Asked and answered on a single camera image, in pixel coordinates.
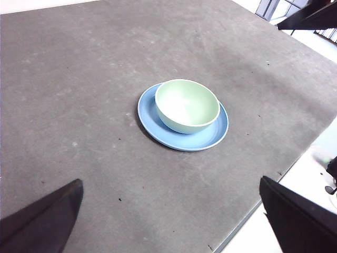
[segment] gray table surface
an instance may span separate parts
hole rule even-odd
[[[211,252],[260,176],[279,178],[337,113],[336,65],[230,0],[2,15],[1,78],[2,217],[83,179],[66,253]],[[226,107],[217,146],[171,150],[141,126],[142,92],[175,78]]]

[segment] blue plate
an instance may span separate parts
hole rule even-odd
[[[220,103],[220,115],[208,128],[193,134],[168,128],[157,114],[154,95],[161,83],[148,88],[138,102],[138,115],[147,132],[161,144],[181,151],[200,151],[217,145],[228,130],[228,115]]]

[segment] white floor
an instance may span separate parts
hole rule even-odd
[[[90,1],[96,0],[0,0],[0,13],[21,12]],[[260,3],[260,0],[233,1],[253,13]],[[295,31],[293,37],[337,63],[337,47],[334,44],[309,31]],[[327,162],[329,158],[335,156],[337,156],[337,118],[300,157],[281,180],[281,184],[337,213],[337,209],[330,202],[330,195],[324,190],[325,186],[334,188],[332,177],[316,162],[319,159]],[[222,252],[282,252],[263,212],[263,206],[260,206]]]
[[[337,213],[337,208],[330,201],[333,196],[325,191],[325,186],[335,188],[333,178],[316,161],[319,159],[322,163],[327,163],[330,158],[336,156],[337,118],[312,143],[280,183],[325,209]],[[222,253],[282,252],[264,212],[263,205],[260,205]]]
[[[97,0],[0,0],[0,14],[23,12]]]

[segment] dark spot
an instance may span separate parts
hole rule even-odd
[[[325,191],[328,193],[328,194],[331,194],[333,195],[335,193],[335,191],[332,189],[332,187],[330,186],[326,186],[324,187],[325,188]]]

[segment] bowl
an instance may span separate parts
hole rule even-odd
[[[196,133],[212,124],[220,113],[216,96],[205,86],[174,79],[157,89],[155,103],[159,117],[172,130]]]

